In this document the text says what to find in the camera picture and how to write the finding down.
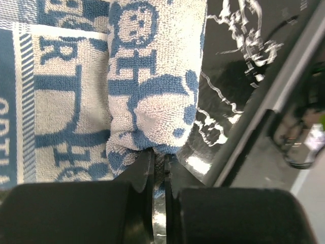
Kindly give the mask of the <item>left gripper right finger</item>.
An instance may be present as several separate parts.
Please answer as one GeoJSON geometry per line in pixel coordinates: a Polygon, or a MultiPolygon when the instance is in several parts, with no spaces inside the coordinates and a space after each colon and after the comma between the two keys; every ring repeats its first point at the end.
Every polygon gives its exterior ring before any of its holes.
{"type": "Polygon", "coordinates": [[[165,157],[167,243],[316,243],[299,201],[280,189],[209,188],[165,157]]]}

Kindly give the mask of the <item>blue white patterned towel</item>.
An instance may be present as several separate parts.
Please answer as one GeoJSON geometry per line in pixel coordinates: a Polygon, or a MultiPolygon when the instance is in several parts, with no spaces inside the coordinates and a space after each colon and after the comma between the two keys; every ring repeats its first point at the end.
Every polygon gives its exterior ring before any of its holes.
{"type": "Polygon", "coordinates": [[[1,189],[108,180],[196,117],[206,1],[1,1],[1,189]]]}

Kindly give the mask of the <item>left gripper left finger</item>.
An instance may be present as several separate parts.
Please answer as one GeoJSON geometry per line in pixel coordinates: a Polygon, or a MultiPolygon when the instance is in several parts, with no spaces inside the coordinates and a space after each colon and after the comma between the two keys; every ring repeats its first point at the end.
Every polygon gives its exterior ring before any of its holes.
{"type": "Polygon", "coordinates": [[[19,185],[1,204],[1,243],[151,243],[154,151],[111,181],[19,185]]]}

